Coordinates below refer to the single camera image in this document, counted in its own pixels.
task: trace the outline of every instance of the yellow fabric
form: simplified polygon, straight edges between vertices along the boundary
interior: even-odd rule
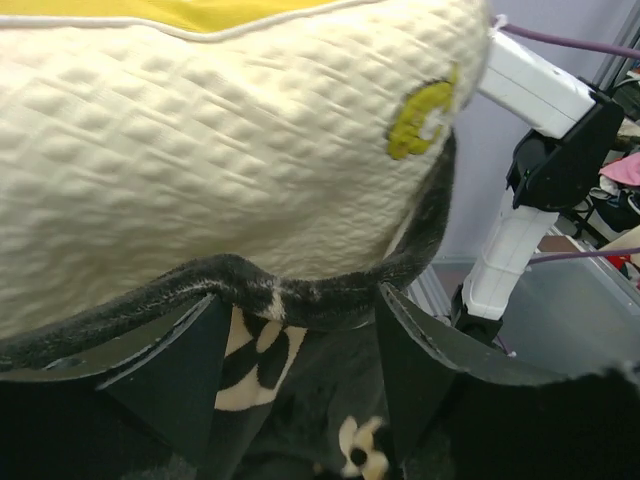
[[[4,0],[0,15],[134,17],[214,33],[331,0]]]

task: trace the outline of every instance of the diamond quilted pattern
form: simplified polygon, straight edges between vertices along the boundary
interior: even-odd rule
[[[378,261],[441,148],[392,160],[389,124],[452,62],[454,109],[469,97],[485,10],[384,0],[209,44],[0,30],[0,338],[196,256],[302,278]]]

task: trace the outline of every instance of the white wall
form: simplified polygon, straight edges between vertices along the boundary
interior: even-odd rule
[[[515,25],[613,43],[635,0],[492,0]],[[605,55],[518,39],[569,73],[592,79]],[[457,121],[459,155],[451,218],[441,254],[476,255],[488,235],[516,143],[528,128],[479,95]]]

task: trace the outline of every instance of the red object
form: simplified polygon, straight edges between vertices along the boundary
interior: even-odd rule
[[[611,256],[606,258],[609,260],[609,263],[618,270],[620,270],[625,263],[631,263],[631,255]]]

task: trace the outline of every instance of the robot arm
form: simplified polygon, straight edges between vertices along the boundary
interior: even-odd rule
[[[466,315],[500,320],[558,212],[577,204],[593,185],[581,179],[597,178],[624,112],[500,32],[479,89],[533,128],[516,149],[498,218],[461,289]],[[552,191],[543,192],[545,187]]]

